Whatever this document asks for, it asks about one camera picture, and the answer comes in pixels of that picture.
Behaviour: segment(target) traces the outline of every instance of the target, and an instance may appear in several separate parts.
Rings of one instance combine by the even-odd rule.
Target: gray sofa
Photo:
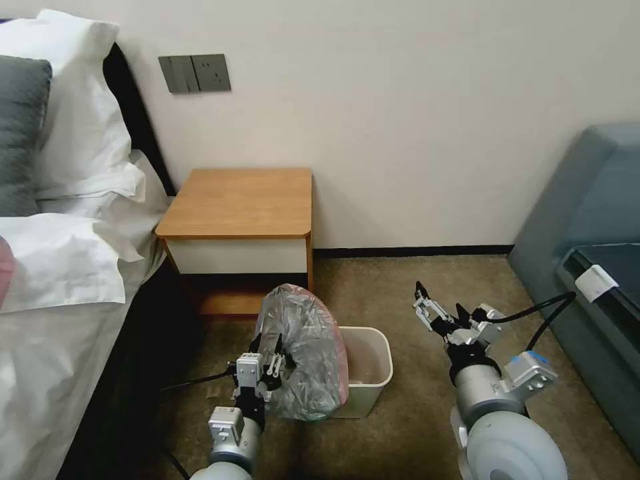
[[[638,242],[640,123],[598,125],[570,146],[509,263],[535,302],[577,292],[551,329],[640,463]],[[619,287],[589,303],[575,279],[594,264]]]

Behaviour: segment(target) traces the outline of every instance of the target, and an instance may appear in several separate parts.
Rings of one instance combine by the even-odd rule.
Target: gray plastic bag
[[[337,323],[314,294],[284,284],[262,300],[255,335],[259,352],[272,354],[280,334],[295,365],[285,369],[282,387],[271,395],[268,410],[280,417],[322,420],[344,405],[349,394],[347,351]]]

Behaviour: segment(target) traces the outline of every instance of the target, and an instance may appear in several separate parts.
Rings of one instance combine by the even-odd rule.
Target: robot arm
[[[524,351],[504,366],[503,375],[488,352],[502,332],[494,322],[504,315],[486,304],[472,313],[456,304],[456,318],[417,282],[413,308],[444,339],[451,360],[456,404],[450,420],[463,480],[566,480],[560,450],[525,407],[530,396],[557,379],[548,362]]]
[[[250,480],[255,472],[260,436],[265,428],[265,403],[279,388],[285,368],[282,338],[275,353],[264,358],[257,352],[260,335],[249,352],[230,364],[236,389],[234,407],[216,407],[209,418],[213,446],[210,465],[192,476],[192,480]]]

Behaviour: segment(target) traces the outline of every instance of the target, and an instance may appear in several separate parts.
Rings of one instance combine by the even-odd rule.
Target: power outlet
[[[223,53],[217,55],[192,55],[193,69],[200,91],[229,91],[229,72]]]

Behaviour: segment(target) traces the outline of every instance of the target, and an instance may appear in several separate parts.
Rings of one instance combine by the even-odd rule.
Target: black baseboard
[[[450,247],[384,247],[314,249],[317,258],[433,257],[436,255],[506,255],[513,245],[452,245]]]

